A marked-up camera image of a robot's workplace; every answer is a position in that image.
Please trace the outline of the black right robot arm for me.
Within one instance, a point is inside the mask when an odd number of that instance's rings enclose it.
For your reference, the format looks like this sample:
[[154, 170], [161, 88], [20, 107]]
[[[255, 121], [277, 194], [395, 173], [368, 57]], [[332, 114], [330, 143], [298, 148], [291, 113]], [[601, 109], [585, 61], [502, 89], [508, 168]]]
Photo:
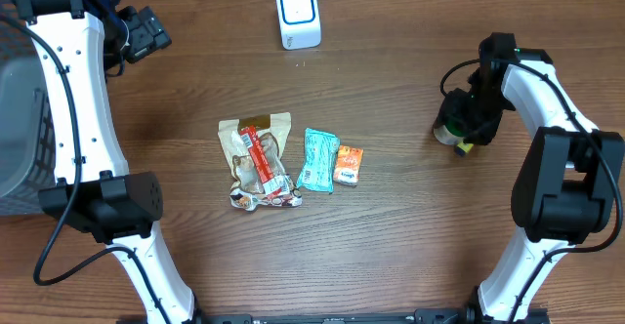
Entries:
[[531, 135], [511, 195], [516, 231], [497, 265], [461, 308], [418, 309], [418, 323], [546, 323], [530, 304], [568, 254], [611, 245], [624, 222], [618, 187], [624, 140], [599, 129], [566, 94], [542, 49], [520, 48], [512, 33], [479, 44], [469, 91], [443, 94], [436, 139], [459, 155], [494, 139], [503, 113], [516, 112]]

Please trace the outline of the dark grey plastic basket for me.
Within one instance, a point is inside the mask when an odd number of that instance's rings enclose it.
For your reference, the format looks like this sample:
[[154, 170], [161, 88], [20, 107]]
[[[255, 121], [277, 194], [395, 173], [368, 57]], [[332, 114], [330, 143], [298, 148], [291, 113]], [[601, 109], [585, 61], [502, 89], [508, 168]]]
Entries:
[[38, 191], [55, 184], [55, 137], [32, 40], [1, 24], [1, 215], [39, 214]]

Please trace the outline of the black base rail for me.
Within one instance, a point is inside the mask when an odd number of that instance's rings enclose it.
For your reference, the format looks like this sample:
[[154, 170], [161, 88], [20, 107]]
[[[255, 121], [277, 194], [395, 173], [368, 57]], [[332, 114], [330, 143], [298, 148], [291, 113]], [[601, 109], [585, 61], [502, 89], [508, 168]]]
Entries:
[[476, 309], [416, 309], [412, 313], [376, 313], [354, 315], [252, 316], [250, 314], [204, 316], [209, 324], [495, 324], [506, 320], [482, 317]]

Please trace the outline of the orange snack packet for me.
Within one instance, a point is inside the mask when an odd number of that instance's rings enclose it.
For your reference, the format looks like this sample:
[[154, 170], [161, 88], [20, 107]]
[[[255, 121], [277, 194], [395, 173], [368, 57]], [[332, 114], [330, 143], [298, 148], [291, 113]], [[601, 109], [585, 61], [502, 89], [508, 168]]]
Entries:
[[362, 162], [361, 148], [340, 145], [333, 172], [333, 181], [345, 185], [357, 185]]

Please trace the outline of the white barcode scanner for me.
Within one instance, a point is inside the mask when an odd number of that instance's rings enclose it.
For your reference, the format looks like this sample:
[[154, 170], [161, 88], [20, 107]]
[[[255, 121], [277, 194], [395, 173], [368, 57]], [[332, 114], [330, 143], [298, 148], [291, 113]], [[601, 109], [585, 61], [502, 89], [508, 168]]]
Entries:
[[280, 38], [285, 50], [317, 47], [321, 22], [317, 0], [275, 0]]

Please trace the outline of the beige dog treat bag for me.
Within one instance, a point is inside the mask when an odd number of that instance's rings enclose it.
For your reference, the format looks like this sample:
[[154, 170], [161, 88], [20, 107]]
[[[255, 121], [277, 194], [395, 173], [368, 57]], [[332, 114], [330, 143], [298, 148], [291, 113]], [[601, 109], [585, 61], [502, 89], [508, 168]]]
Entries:
[[291, 130], [288, 112], [223, 120], [218, 137], [234, 183], [234, 208], [254, 212], [260, 206], [294, 208], [303, 197], [281, 158]]

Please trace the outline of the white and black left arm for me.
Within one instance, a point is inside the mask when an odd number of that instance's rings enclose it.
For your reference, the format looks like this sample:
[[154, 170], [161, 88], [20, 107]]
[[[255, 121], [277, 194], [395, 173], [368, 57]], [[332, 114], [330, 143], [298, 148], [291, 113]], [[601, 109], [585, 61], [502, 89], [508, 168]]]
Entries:
[[130, 171], [106, 88], [127, 64], [168, 47], [169, 34], [152, 9], [121, 0], [11, 1], [16, 15], [9, 23], [34, 43], [54, 124], [55, 183], [38, 194], [42, 210], [118, 259], [146, 322], [202, 322], [162, 234], [159, 181]]

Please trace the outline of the green lid jar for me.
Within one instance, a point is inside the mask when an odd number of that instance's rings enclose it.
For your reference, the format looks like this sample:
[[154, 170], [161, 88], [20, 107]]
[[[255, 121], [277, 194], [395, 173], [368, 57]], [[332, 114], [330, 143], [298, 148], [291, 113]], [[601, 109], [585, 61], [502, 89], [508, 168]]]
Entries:
[[450, 131], [445, 125], [433, 128], [435, 138], [445, 145], [457, 145], [464, 140], [463, 136], [459, 136]]

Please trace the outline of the mint green tissue packet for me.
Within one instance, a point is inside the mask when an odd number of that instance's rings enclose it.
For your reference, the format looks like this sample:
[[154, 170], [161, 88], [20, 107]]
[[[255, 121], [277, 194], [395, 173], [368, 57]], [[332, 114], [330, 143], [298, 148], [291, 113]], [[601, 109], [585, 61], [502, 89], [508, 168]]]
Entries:
[[304, 142], [305, 159], [296, 186], [310, 191], [332, 193], [333, 171], [340, 139], [332, 133], [307, 128]]

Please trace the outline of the yellow highlighter marker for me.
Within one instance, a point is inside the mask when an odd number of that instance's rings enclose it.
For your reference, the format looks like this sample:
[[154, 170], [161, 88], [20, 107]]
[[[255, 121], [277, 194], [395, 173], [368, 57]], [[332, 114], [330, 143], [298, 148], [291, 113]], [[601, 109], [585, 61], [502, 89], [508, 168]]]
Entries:
[[458, 142], [454, 147], [454, 152], [460, 157], [465, 157], [473, 147], [472, 143]]

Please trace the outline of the red snack stick packet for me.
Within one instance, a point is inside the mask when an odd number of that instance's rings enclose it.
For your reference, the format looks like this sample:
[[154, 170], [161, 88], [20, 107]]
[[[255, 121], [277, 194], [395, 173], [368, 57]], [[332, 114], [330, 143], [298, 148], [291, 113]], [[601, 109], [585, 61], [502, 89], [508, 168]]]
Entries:
[[239, 134], [258, 175], [262, 193], [270, 200], [289, 194], [290, 183], [278, 157], [279, 149], [273, 135], [259, 135], [255, 126], [243, 127]]

